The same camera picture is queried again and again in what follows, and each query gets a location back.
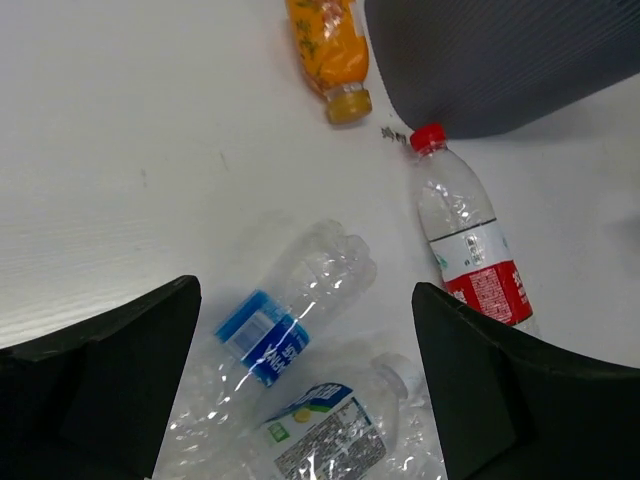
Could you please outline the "clear bottle blue label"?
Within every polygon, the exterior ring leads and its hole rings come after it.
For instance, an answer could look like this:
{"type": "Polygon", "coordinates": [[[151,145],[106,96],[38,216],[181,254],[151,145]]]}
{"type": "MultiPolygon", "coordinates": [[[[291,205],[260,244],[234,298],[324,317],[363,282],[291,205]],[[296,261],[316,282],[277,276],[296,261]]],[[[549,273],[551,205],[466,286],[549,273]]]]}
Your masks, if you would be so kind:
{"type": "Polygon", "coordinates": [[[194,340],[165,442],[201,451],[207,440],[241,431],[258,399],[369,289],[376,273],[367,243],[339,222],[304,230],[256,288],[194,340]]]}

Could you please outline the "orange juice bottle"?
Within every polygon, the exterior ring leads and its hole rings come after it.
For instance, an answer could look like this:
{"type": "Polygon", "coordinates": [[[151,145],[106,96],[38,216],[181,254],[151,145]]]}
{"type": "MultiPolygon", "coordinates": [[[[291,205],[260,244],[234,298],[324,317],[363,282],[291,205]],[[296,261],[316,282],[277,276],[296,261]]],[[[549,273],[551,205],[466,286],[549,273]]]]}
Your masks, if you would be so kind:
{"type": "Polygon", "coordinates": [[[286,10],[303,73],[324,100],[334,126],[356,123],[372,111],[365,81],[369,47],[355,1],[293,0],[286,10]]]}

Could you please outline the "clear bottle red label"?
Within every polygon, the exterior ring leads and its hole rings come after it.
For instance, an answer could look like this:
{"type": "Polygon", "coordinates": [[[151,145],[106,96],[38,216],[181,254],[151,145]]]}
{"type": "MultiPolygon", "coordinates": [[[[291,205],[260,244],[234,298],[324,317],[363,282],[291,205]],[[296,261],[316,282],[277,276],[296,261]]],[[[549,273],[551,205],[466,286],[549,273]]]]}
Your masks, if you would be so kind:
{"type": "Polygon", "coordinates": [[[537,336],[524,283],[489,196],[447,145],[441,125],[416,130],[411,188],[420,224],[445,290],[470,308],[537,336]]]}

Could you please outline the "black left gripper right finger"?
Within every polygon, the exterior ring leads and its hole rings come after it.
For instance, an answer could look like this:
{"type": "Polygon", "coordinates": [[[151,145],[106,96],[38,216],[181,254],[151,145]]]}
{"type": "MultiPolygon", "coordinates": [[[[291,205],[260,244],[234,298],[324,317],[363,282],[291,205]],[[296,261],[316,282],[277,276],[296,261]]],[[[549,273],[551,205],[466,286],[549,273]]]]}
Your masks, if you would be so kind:
{"type": "Polygon", "coordinates": [[[639,372],[577,354],[419,283],[412,311],[452,479],[635,479],[639,372]]]}

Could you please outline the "clear bottle white lemon label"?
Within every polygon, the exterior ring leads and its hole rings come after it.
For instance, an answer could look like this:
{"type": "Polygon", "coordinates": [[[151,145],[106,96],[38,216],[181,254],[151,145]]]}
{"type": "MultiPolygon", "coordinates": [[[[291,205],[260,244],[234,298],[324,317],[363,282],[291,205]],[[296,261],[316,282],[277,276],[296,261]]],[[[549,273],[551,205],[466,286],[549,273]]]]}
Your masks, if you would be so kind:
{"type": "Polygon", "coordinates": [[[444,479],[423,370],[385,353],[341,369],[249,436],[243,479],[444,479]]]}

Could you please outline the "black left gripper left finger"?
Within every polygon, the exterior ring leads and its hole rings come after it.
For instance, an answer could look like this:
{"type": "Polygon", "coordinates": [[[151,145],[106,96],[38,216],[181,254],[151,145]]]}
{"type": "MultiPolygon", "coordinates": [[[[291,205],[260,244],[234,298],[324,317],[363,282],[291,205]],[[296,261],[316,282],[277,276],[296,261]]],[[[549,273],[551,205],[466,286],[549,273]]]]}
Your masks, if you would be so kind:
{"type": "Polygon", "coordinates": [[[2,478],[151,478],[200,306],[184,275],[2,349],[2,478]]]}

